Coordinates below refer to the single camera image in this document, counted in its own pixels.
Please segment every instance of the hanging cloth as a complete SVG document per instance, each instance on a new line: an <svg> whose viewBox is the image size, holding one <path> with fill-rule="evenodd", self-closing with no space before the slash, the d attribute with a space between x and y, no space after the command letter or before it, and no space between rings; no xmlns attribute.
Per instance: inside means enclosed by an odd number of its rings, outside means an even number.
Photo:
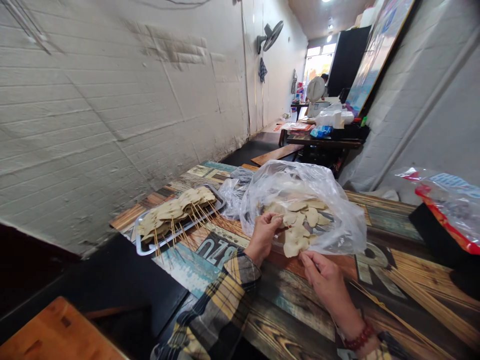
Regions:
<svg viewBox="0 0 480 360"><path fill-rule="evenodd" d="M293 69L293 79L291 80L291 90L290 94L295 94L297 92L297 71Z"/></svg>
<svg viewBox="0 0 480 360"><path fill-rule="evenodd" d="M260 82L264 83L265 82L265 75L267 75L267 67L265 66L264 63L264 58L260 58L260 68L258 69L258 75L260 76Z"/></svg>

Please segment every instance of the hand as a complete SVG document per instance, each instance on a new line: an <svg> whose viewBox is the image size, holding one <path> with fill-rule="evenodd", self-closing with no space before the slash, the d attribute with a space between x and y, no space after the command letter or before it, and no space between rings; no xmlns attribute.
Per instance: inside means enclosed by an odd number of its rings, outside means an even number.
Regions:
<svg viewBox="0 0 480 360"><path fill-rule="evenodd" d="M347 340L354 340L364 329L365 322L350 299L338 265L315 251L303 251L300 259L308 282L333 321Z"/></svg>
<svg viewBox="0 0 480 360"><path fill-rule="evenodd" d="M272 221L272 217L275 215L278 214L276 212L266 212L255 219L255 229L253 229L250 244L244 251L258 267L270 254L275 231L283 221L281 217Z"/></svg>

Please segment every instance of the ceiling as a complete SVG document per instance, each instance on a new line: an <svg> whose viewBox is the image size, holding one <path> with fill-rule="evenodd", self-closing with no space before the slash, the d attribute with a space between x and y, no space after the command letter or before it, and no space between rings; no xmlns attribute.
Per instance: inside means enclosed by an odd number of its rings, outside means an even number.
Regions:
<svg viewBox="0 0 480 360"><path fill-rule="evenodd" d="M329 31L336 34L351 28L357 16L374 3L375 0L288 0L309 40L328 36ZM329 17L332 17L332 30L327 29Z"/></svg>

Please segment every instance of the person in background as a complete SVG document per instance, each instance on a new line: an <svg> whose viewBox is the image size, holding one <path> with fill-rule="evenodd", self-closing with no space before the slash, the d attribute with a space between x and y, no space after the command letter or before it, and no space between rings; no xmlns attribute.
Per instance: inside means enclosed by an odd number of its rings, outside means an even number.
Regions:
<svg viewBox="0 0 480 360"><path fill-rule="evenodd" d="M324 101L327 96L329 96L329 88L327 86L327 82L329 81L329 75L323 73L320 75L320 77L325 81L325 91L323 92L323 95L321 96L321 99Z"/></svg>
<svg viewBox="0 0 480 360"><path fill-rule="evenodd" d="M267 212L256 219L249 245L245 250L236 250L192 310L180 314L167 344L155 346L151 360L232 357L259 286L260 267L282 223L282 218L272 219L274 215L278 214ZM411 359L389 333L377 336L362 319L334 262L315 251L303 251L299 257L308 283L343 333L347 347L359 359Z"/></svg>

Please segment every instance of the wall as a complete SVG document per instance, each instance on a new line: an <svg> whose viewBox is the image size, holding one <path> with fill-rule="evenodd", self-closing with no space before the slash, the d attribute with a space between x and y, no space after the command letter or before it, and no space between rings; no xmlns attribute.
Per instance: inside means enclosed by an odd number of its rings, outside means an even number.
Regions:
<svg viewBox="0 0 480 360"><path fill-rule="evenodd" d="M331 36L330 41L327 41L327 39L329 38L328 36L318 37L316 39L308 40L308 48L309 49L310 48L316 48L316 47L327 45L327 44L337 43L339 41L339 36L340 36L340 33L338 32L338 33L333 34Z"/></svg>
<svg viewBox="0 0 480 360"><path fill-rule="evenodd" d="M342 171L341 185L368 191L378 182L412 123L430 111L424 106L467 41L478 31L479 19L479 4L473 0L423 0L420 3L368 113L371 133L362 152L353 154L352 157L356 157ZM450 132L450 129L446 131L441 140L450 136ZM455 138L460 145L463 139ZM426 162L433 162L436 157L431 153Z"/></svg>
<svg viewBox="0 0 480 360"><path fill-rule="evenodd" d="M241 4L250 134L254 134L290 110L294 98L290 94L294 69L301 82L308 41L287 0L243 0ZM266 24L273 29L280 20L283 20L283 29L275 44L266 52L262 49L258 55L257 36L265 34ZM268 71L265 83L261 83L259 77L260 57Z"/></svg>
<svg viewBox="0 0 480 360"><path fill-rule="evenodd" d="M480 186L480 45L466 60L455 78L415 135L406 144L391 169L421 167L457 175ZM393 186L403 202L419 203L420 198L405 185L385 177L380 186Z"/></svg>
<svg viewBox="0 0 480 360"><path fill-rule="evenodd" d="M238 3L102 3L137 22L25 3L51 55L0 6L2 222L88 254L120 212L247 139Z"/></svg>

